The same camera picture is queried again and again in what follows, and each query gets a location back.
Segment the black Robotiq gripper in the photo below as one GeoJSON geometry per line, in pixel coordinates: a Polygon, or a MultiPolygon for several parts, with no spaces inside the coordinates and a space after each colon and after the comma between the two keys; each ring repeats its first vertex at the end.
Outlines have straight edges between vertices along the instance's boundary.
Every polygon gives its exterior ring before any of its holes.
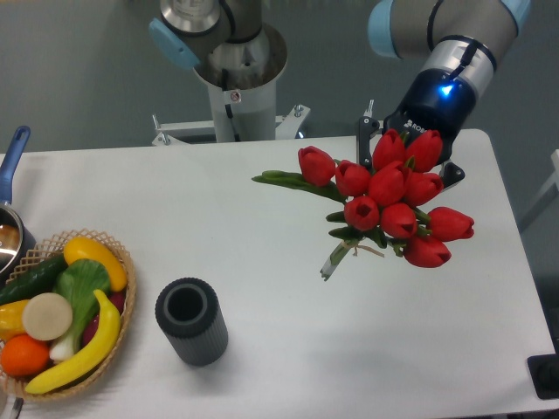
{"type": "MultiPolygon", "coordinates": [[[[450,154],[476,101],[474,90],[465,81],[450,79],[443,70],[425,70],[414,79],[397,109],[383,120],[383,131],[407,133],[412,143],[421,134],[436,130],[443,142],[442,152],[450,154]]],[[[379,128],[379,121],[371,116],[358,121],[357,163],[364,168],[372,168],[370,141],[379,128]]],[[[439,177],[449,189],[465,179],[465,172],[454,162],[445,161],[439,177]]]]}

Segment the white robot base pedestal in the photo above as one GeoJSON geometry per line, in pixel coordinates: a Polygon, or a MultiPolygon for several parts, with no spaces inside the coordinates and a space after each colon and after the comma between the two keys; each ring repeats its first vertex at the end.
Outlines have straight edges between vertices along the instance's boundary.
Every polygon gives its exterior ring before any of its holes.
{"type": "Polygon", "coordinates": [[[218,142],[292,139],[300,131],[309,108],[277,116],[276,85],[286,69],[287,48],[261,18],[222,20],[201,34],[154,19],[149,34],[171,63],[193,70],[205,84],[218,142]]]}

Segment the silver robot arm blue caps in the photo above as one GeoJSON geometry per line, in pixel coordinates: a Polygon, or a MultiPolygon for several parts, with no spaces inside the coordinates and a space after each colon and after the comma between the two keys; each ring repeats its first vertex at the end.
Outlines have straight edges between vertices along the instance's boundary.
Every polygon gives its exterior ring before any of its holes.
{"type": "MultiPolygon", "coordinates": [[[[262,20],[259,1],[163,1],[148,31],[172,64],[207,86],[219,142],[290,138],[295,108],[276,120],[276,82],[287,62],[284,38],[262,20]]],[[[372,165],[373,134],[396,129],[415,140],[437,130],[445,186],[462,180],[452,144],[483,95],[530,10],[527,1],[382,1],[368,21],[372,50],[384,57],[426,56],[397,109],[383,121],[366,112],[357,128],[357,160],[372,165]]]]}

